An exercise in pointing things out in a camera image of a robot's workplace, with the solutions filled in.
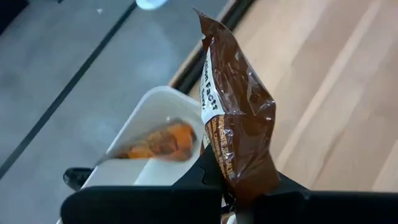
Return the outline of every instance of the white plastic tray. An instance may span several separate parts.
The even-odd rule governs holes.
[[[122,142],[147,133],[174,118],[192,125],[198,139],[204,133],[199,102],[169,86],[158,86],[148,91],[138,103],[107,153]],[[94,185],[172,185],[199,157],[200,141],[195,144],[193,156],[186,162],[168,162],[158,159],[111,159],[98,165],[83,187]]]

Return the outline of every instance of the wooden floor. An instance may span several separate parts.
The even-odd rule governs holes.
[[[282,173],[310,189],[398,192],[397,23],[395,0],[254,3],[235,36],[276,100]]]

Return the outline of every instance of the black strip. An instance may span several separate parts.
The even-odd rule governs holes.
[[[38,120],[38,122],[33,126],[33,128],[29,131],[26,137],[19,143],[19,145],[14,149],[11,155],[6,159],[6,161],[0,167],[0,179],[7,173],[7,171],[11,168],[11,166],[15,163],[15,161],[19,158],[19,156],[25,151],[26,147],[32,142],[33,138],[36,137],[37,133],[43,128],[46,122],[50,119],[50,117],[54,114],[55,110],[61,105],[64,99],[69,95],[69,93],[73,90],[79,80],[83,77],[83,75],[87,72],[91,64],[95,61],[98,55],[104,50],[106,45],[112,39],[112,37],[117,33],[117,31],[124,24],[126,19],[130,16],[131,12],[137,7],[136,2],[134,1],[128,9],[124,12],[124,14],[119,18],[119,20],[115,23],[112,29],[105,35],[102,41],[99,43],[97,48],[91,53],[91,55],[87,58],[84,64],[80,67],[79,71],[73,76],[73,78],[68,82],[68,84],[63,88],[61,93],[56,97],[56,99],[52,102],[52,104],[47,108],[42,117]]]
[[[253,2],[254,0],[236,0],[236,2],[231,6],[231,9],[227,12],[224,18],[222,18],[221,22],[229,30],[234,30]],[[179,75],[173,87],[184,94],[188,94],[192,87],[199,80],[204,63],[205,54],[202,47],[192,58],[191,62],[186,66],[184,71]]]

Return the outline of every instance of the orange food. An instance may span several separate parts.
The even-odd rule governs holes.
[[[145,159],[160,157],[170,161],[186,161],[192,157],[196,141],[193,128],[181,120],[158,127],[132,144],[123,147],[115,158]]]

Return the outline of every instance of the gray floor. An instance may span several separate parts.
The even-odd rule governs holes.
[[[0,36],[0,164],[130,3],[36,0]],[[72,192],[63,171],[92,166],[141,96],[167,84],[201,37],[191,7],[215,17],[225,3],[136,9],[0,180],[0,223],[55,223]]]

